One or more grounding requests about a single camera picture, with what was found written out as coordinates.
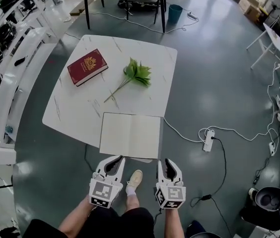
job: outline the glossy epoxy floor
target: glossy epoxy floor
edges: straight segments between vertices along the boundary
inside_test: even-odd
[[[200,128],[211,125],[234,128],[248,138],[265,133],[272,118],[272,105],[267,96],[267,85],[272,80],[276,59],[268,54],[254,71],[250,66],[259,56],[260,48],[246,47],[261,32],[243,15],[231,0],[167,0],[192,10],[199,23],[161,35],[136,25],[104,15],[90,15],[91,30],[82,15],[68,29],[68,33],[107,35],[147,41],[177,49],[178,57],[165,118],[185,137],[197,140]],[[118,0],[99,0],[89,12],[106,12],[124,17],[117,8]],[[153,25],[152,14],[135,13],[131,21],[153,29],[161,29],[160,15]],[[177,27],[192,23],[183,12]],[[68,57],[78,40],[64,35],[44,65],[33,87],[24,110],[16,142],[17,162],[14,167],[14,197],[19,225],[24,231],[32,218],[39,218],[57,227],[62,219],[88,193],[91,171],[84,162],[85,145],[66,137],[42,124],[49,96]],[[280,93],[278,80],[270,89],[271,95]],[[222,189],[214,196],[232,234],[246,238],[251,227],[240,220],[248,189],[255,171],[269,155],[269,136],[259,136],[248,142],[233,132],[215,130],[225,147],[227,177]],[[214,203],[200,202],[194,209],[190,199],[213,193],[224,176],[223,151],[214,142],[206,153],[203,145],[180,138],[166,124],[163,131],[162,158],[170,158],[181,168],[187,187],[187,200],[180,209],[182,225],[186,228],[198,220],[209,231],[224,238],[228,231]],[[87,159],[93,167],[106,155],[99,149],[87,147]],[[132,172],[141,169],[143,182],[137,190],[141,206],[153,215],[158,212],[153,188],[156,183],[156,162],[149,164],[128,159],[122,182]],[[261,175],[257,188],[280,186],[280,145],[276,156]],[[121,191],[114,204],[118,213],[124,212],[126,195]],[[164,214],[155,225],[157,238],[163,237]]]

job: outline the green leafy stem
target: green leafy stem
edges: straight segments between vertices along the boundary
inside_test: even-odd
[[[145,87],[150,86],[150,78],[148,77],[151,72],[149,71],[151,68],[147,66],[142,66],[141,62],[138,65],[138,62],[132,58],[130,58],[130,63],[128,66],[124,68],[124,74],[126,78],[121,83],[121,85],[104,101],[108,101],[118,90],[123,88],[131,81],[140,82]]]

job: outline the person's right arm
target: person's right arm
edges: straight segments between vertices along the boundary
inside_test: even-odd
[[[164,238],[184,238],[184,232],[177,209],[165,210]]]

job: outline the blank page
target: blank page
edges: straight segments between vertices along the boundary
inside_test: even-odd
[[[157,159],[160,117],[132,116],[129,157]]]
[[[129,156],[132,115],[104,113],[100,153]]]

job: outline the trash can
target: trash can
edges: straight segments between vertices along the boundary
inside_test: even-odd
[[[171,24],[176,24],[179,21],[183,8],[176,4],[171,4],[169,6],[169,17],[168,22]]]

